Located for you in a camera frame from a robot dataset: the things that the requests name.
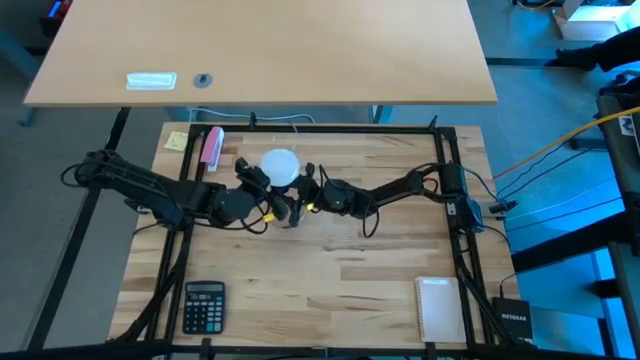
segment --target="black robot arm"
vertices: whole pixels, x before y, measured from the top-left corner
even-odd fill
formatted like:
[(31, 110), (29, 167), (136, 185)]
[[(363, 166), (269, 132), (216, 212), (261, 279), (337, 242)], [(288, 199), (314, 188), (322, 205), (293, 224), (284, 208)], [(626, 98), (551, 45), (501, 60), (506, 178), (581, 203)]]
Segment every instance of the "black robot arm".
[[(319, 170), (320, 185), (313, 179), (315, 167), (310, 163), (307, 164), (306, 173), (297, 180), (299, 198), (291, 209), (289, 223), (292, 227), (297, 226), (304, 205), (313, 204), (314, 212), (326, 211), (366, 219), (378, 215), (382, 206), (408, 196), (424, 196), (440, 204), (454, 204), (460, 209), (461, 227), (470, 225), (479, 229), (482, 226), (480, 208), (468, 196), (463, 169), (456, 164), (423, 164), (405, 176), (372, 190), (353, 186), (344, 180), (331, 179), (322, 165)], [(441, 193), (424, 186), (427, 177), (433, 173), (447, 178), (448, 186), (441, 189)]]
[(129, 206), (150, 209), (159, 222), (175, 230), (186, 228), (194, 219), (205, 219), (212, 227), (224, 228), (245, 219), (255, 206), (269, 200), (269, 178), (243, 159), (236, 162), (242, 182), (236, 189), (218, 183), (176, 181), (105, 150), (90, 152), (82, 163), (67, 168), (63, 182), (71, 170), (77, 186), (113, 189), (127, 197)]

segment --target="wooden table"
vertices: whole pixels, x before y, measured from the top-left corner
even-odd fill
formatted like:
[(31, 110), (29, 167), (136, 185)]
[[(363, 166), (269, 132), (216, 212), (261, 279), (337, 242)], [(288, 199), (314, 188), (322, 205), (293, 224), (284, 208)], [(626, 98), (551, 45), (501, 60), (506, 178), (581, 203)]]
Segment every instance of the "wooden table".
[[(188, 127), (164, 125), (153, 171), (178, 177), (183, 153), (163, 146), (172, 131), (188, 132)], [(480, 128), (456, 130), (463, 164), (493, 188)], [(218, 172), (205, 174), (203, 181), (238, 185), (233, 170), (238, 156), (256, 164), (264, 152), (294, 144), (301, 163), (323, 164), (329, 176), (366, 188), (436, 159), (431, 135), (227, 132)], [(194, 157), (190, 178), (196, 163)], [(489, 200), (477, 179), (468, 177), (467, 183), (472, 197)], [(141, 216), (138, 227), (153, 222), (150, 216)], [(488, 224), (502, 229), (497, 221)], [(424, 348), (418, 334), (414, 279), (455, 276), (444, 206), (406, 198), (381, 209), (380, 226), (372, 238), (365, 239), (361, 231), (360, 221), (329, 213), (308, 215), (296, 229), (270, 226), (261, 236), (197, 227), (185, 281), (221, 280), (227, 285), (226, 329), (212, 337), (212, 344)], [(165, 234), (165, 229), (155, 227), (134, 237), (110, 337), (121, 334), (151, 298)], [(500, 280), (513, 274), (507, 244), (493, 232), (478, 234), (477, 240), (488, 296), (496, 296)], [(518, 297), (515, 277), (505, 282), (505, 292)], [(181, 331), (182, 299), (174, 343), (199, 345), (201, 336)], [(473, 299), (471, 305), (476, 339), (481, 342)], [(165, 306), (160, 329), (166, 313)]]
[[(172, 91), (128, 91), (175, 72)], [(214, 83), (194, 87), (197, 74)], [(75, 0), (30, 106), (478, 104), (496, 93), (466, 0)]]

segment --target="calculator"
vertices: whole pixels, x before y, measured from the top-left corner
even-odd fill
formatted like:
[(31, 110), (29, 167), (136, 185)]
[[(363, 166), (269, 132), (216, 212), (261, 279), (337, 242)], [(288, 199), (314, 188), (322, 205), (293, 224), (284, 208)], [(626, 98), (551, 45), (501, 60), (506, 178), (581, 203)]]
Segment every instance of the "calculator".
[(224, 329), (225, 291), (220, 281), (192, 281), (185, 286), (182, 331), (185, 334), (220, 334)]

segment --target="yellow cable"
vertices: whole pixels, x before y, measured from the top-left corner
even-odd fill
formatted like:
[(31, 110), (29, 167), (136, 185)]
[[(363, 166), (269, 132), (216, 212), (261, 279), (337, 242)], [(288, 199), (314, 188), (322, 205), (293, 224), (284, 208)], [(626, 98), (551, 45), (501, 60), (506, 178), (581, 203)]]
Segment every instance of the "yellow cable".
[(540, 5), (540, 6), (536, 6), (536, 7), (528, 7), (528, 6), (524, 6), (522, 5), (522, 3), (520, 1), (518, 1), (518, 5), (525, 9), (525, 10), (540, 10), (540, 9), (544, 9), (545, 7), (551, 5), (551, 3), (553, 3), (555, 0), (549, 0), (546, 3)]
[(636, 106), (636, 107), (634, 107), (632, 109), (629, 109), (629, 110), (620, 111), (620, 112), (617, 112), (615, 114), (611, 114), (609, 116), (605, 116), (605, 117), (603, 117), (601, 119), (594, 120), (594, 121), (592, 121), (592, 122), (590, 122), (590, 123), (588, 123), (588, 124), (586, 124), (584, 126), (581, 126), (581, 127), (577, 128), (577, 129), (573, 130), (572, 132), (566, 134), (565, 136), (561, 137), (560, 139), (558, 139), (558, 140), (552, 142), (551, 144), (545, 146), (542, 150), (538, 151), (537, 153), (529, 156), (528, 158), (520, 161), (519, 163), (515, 164), (514, 166), (512, 166), (512, 167), (508, 168), (507, 170), (501, 172), (500, 174), (496, 175), (494, 177), (494, 179), (501, 178), (502, 176), (512, 172), (513, 170), (519, 168), (520, 166), (522, 166), (522, 165), (528, 163), (529, 161), (537, 158), (538, 156), (544, 154), (545, 152), (547, 152), (552, 147), (564, 143), (565, 141), (571, 139), (573, 136), (575, 136), (575, 135), (577, 135), (577, 134), (579, 134), (579, 133), (581, 133), (581, 132), (583, 132), (583, 131), (585, 131), (587, 129), (590, 129), (590, 128), (594, 127), (594, 126), (598, 126), (598, 125), (600, 125), (602, 123), (605, 123), (607, 121), (615, 120), (615, 119), (619, 118), (620, 116), (631, 115), (631, 114), (635, 114), (637, 112), (640, 112), (640, 106)]

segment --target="floor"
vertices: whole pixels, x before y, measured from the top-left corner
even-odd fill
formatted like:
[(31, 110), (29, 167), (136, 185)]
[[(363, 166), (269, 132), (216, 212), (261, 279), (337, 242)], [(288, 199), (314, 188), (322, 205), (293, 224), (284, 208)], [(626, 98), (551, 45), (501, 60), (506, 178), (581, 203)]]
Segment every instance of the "floor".
[[(547, 11), (525, 11), (510, 3), (469, 0), (487, 57), (550, 58), (557, 47), (585, 45), (559, 40)], [(588, 122), (596, 112), (594, 94), (615, 74), (496, 66), (491, 67), (491, 75), (499, 99), (495, 106), (397, 106), (391, 121), (426, 124), (438, 114), (442, 125), (479, 125), (492, 170), (497, 174)], [(58, 175), (66, 166), (80, 161), (86, 151), (104, 144), (117, 109), (40, 109), (35, 113), (34, 126), (21, 128), (16, 121), (24, 111), (20, 102), (28, 82), (2, 59), (0, 79), (0, 227), (5, 229), (0, 239), (0, 351), (10, 351), (25, 345), (25, 334), (33, 326), (82, 198), (81, 191), (60, 185)], [(300, 110), (270, 108), (260, 109), (260, 113), (284, 115)], [(304, 111), (319, 122), (367, 122), (369, 116), (363, 107), (314, 107)], [(133, 163), (150, 166), (161, 124), (166, 121), (169, 118), (162, 109), (134, 109), (118, 151)], [(599, 136), (597, 131), (590, 134)], [(532, 173), (568, 156), (568, 150), (561, 150)], [(612, 203), (516, 229), (615, 198), (618, 195), (612, 177), (608, 156), (588, 153), (515, 195), (520, 205), (506, 223), (508, 229), (514, 229), (508, 232), (513, 250), (615, 212), (620, 205)], [(512, 179), (501, 179), (498, 188)], [(113, 192), (102, 194), (47, 346), (104, 340), (136, 222), (135, 214), (127, 211), (122, 201)], [(540, 211), (556, 204), (560, 205)], [(597, 341), (584, 335), (593, 334), (593, 319), (604, 314), (600, 300), (584, 290), (598, 276), (594, 269), (593, 257), (583, 256), (519, 276), (522, 297), (535, 307), (540, 346), (602, 352)], [(541, 287), (548, 291), (539, 291)]]

